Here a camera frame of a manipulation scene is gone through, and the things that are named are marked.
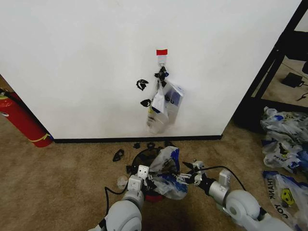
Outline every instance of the yellow smiley face logo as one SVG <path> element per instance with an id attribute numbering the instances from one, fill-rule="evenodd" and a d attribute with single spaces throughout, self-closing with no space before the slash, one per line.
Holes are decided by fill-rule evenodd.
<path id="1" fill-rule="evenodd" d="M 292 193 L 289 189 L 283 189 L 281 192 L 281 199 L 288 205 L 293 205 L 295 203 Z"/>

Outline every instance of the red tape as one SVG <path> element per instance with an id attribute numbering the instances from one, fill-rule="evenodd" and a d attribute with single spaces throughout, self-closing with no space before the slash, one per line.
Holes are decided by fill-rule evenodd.
<path id="1" fill-rule="evenodd" d="M 167 55 L 168 49 L 165 50 L 156 50 L 156 55 Z"/>

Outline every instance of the blue printed plastic bag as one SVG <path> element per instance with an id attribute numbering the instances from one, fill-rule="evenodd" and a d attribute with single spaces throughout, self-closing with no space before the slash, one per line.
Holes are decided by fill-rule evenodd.
<path id="1" fill-rule="evenodd" d="M 178 183 L 175 177 L 180 172 L 179 153 L 177 147 L 168 146 L 160 150 L 150 165 L 154 191 L 174 200 L 183 199 L 188 192 L 187 185 Z"/>

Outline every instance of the hanging plastic bag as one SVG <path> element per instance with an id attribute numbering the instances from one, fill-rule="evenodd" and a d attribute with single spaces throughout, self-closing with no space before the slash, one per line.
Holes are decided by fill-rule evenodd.
<path id="1" fill-rule="evenodd" d="M 188 192 L 187 185 L 176 180 L 180 172 L 179 153 L 179 149 L 172 146 L 160 150 L 149 169 L 156 186 L 154 191 L 174 200 L 183 199 Z"/>
<path id="2" fill-rule="evenodd" d="M 158 78 L 157 91 L 149 107 L 147 120 L 149 131 L 154 134 L 164 132 L 168 124 L 175 122 L 184 97 L 180 87 L 165 79 L 168 75 L 164 66 L 155 74 Z"/>
<path id="3" fill-rule="evenodd" d="M 154 134 L 163 132 L 168 125 L 167 106 L 160 80 L 157 83 L 157 92 L 149 107 L 147 125 L 149 131 Z"/>
<path id="4" fill-rule="evenodd" d="M 302 151 L 302 147 L 291 142 L 288 135 L 275 131 L 267 132 L 262 148 L 265 155 L 264 164 L 268 167 L 283 167 L 293 173 L 294 169 L 299 166 L 298 152 Z"/>
<path id="5" fill-rule="evenodd" d="M 308 114 L 295 112 L 277 112 L 264 108 L 264 118 L 260 121 L 265 131 L 276 131 L 288 135 L 294 142 L 308 142 Z"/>
<path id="6" fill-rule="evenodd" d="M 263 171 L 269 199 L 283 220 L 296 231 L 308 231 L 308 185 L 275 171 Z"/>

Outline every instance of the black baseboard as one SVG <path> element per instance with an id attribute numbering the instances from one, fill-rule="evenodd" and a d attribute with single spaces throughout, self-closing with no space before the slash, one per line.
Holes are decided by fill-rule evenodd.
<path id="1" fill-rule="evenodd" d="M 54 139 L 55 143 L 106 143 L 106 142 L 151 142 L 151 141 L 211 141 L 220 140 L 220 136 L 173 136 L 173 137 L 133 137 L 103 139 Z"/>

